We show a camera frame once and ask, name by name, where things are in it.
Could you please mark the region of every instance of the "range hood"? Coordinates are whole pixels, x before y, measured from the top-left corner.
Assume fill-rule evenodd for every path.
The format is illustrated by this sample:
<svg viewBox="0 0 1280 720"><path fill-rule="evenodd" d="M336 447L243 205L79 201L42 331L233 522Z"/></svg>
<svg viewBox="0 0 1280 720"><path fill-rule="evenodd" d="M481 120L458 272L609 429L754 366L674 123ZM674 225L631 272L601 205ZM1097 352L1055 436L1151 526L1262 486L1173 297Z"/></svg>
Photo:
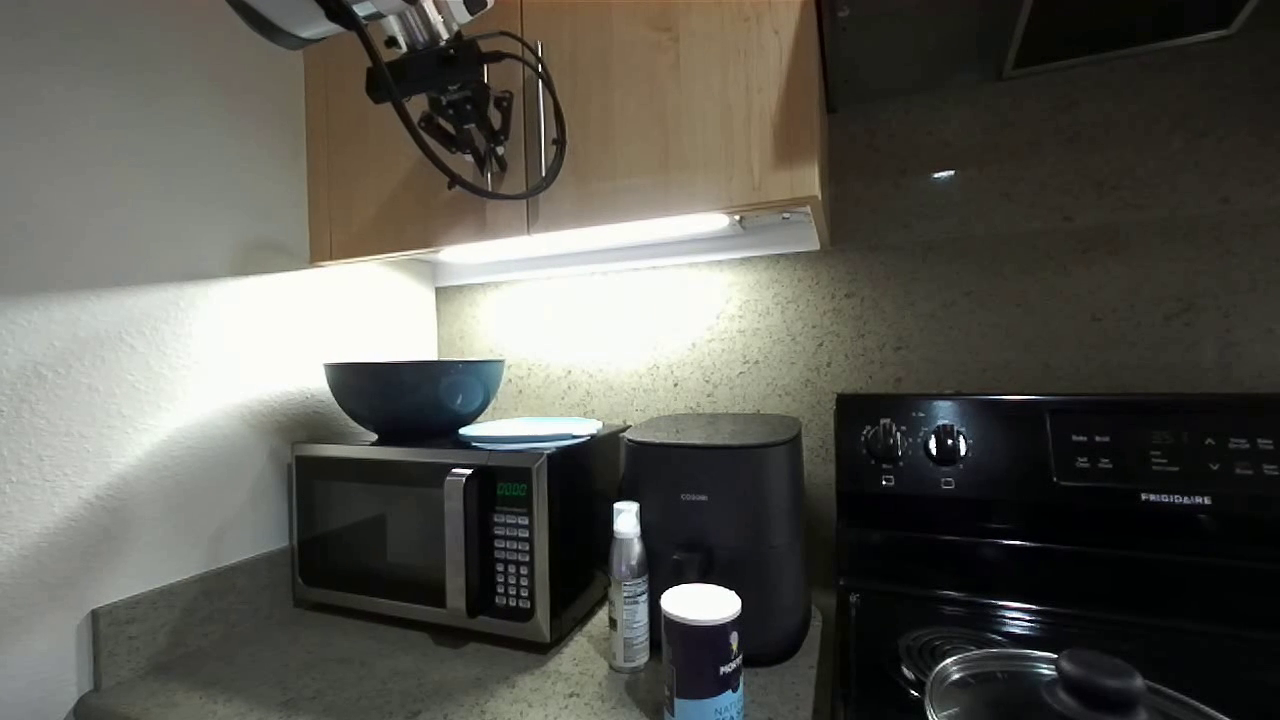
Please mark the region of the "range hood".
<svg viewBox="0 0 1280 720"><path fill-rule="evenodd" d="M1262 0L818 0L828 110L1232 38Z"/></svg>

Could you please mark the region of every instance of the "wall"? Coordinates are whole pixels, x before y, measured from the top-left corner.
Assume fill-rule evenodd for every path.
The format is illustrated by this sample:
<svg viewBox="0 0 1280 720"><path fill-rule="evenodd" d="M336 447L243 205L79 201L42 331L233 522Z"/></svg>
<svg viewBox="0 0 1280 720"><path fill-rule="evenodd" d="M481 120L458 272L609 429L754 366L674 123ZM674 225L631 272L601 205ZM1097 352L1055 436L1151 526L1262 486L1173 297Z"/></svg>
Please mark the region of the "wall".
<svg viewBox="0 0 1280 720"><path fill-rule="evenodd" d="M431 352L397 270L306 270L301 58L210 4L5 4L0 717L94 684L89 611L286 544L333 356Z"/></svg>
<svg viewBox="0 0 1280 720"><path fill-rule="evenodd" d="M458 289L441 349L507 356L497 411L801 415L818 568L838 394L1280 390L1276 22L849 110L828 147L821 256Z"/></svg>

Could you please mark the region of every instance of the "white label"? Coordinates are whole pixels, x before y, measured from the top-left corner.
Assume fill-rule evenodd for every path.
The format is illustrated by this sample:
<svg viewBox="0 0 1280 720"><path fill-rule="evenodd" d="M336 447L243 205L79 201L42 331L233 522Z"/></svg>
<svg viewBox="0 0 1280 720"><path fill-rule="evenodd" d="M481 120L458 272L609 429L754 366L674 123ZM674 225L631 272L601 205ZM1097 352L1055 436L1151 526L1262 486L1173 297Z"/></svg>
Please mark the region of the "white label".
<svg viewBox="0 0 1280 720"><path fill-rule="evenodd" d="M704 701L674 701L670 705L670 720L746 720L746 693L721 693L721 695L704 695Z"/></svg>
<svg viewBox="0 0 1280 720"><path fill-rule="evenodd" d="M609 589L611 668L647 663L647 578L628 578Z"/></svg>

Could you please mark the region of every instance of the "wooden cabinet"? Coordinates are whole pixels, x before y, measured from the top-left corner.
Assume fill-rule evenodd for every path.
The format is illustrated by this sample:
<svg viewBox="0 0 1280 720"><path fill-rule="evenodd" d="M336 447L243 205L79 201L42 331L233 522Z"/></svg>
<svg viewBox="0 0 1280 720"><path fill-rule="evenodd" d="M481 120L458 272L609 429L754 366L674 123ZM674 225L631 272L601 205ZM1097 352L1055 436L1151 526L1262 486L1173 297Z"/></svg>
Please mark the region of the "wooden cabinet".
<svg viewBox="0 0 1280 720"><path fill-rule="evenodd" d="M317 260L821 198L813 0L502 0L489 25L553 63L558 190L528 205L443 191L363 100L362 47L333 41L310 53Z"/></svg>
<svg viewBox="0 0 1280 720"><path fill-rule="evenodd" d="M821 198L813 0L537 0L567 164L532 229Z"/></svg>
<svg viewBox="0 0 1280 720"><path fill-rule="evenodd" d="M476 31L512 25L520 25L520 0L502 0ZM528 233L526 205L452 191L406 138L397 112L363 100L363 68L358 38L306 58L311 260Z"/></svg>

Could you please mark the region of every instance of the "under-cabinet light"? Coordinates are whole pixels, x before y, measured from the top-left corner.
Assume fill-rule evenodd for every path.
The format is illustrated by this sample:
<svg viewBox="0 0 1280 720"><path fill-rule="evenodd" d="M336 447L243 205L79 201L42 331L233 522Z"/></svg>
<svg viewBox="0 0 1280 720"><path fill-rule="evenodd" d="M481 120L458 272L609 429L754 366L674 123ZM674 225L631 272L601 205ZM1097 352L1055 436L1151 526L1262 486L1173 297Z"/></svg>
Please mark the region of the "under-cabinet light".
<svg viewBox="0 0 1280 720"><path fill-rule="evenodd" d="M693 260L738 260L738 256L780 256L818 251L818 219L809 208L796 213L693 213L655 218L631 225L593 225L567 233L537 233L512 239L452 243L431 256L431 275L450 283L502 283L567 272L647 270L647 265L693 265Z"/></svg>
<svg viewBox="0 0 1280 720"><path fill-rule="evenodd" d="M693 218L655 218L631 225L593 225L593 229L564 229L564 233L537 233L512 239L485 239L485 243L452 243L441 250L441 265L493 265L493 260L520 260L520 256L573 256L573 251L601 251L601 250L628 250L628 243L674 243L683 236L707 236L738 225L727 213L693 213Z"/></svg>

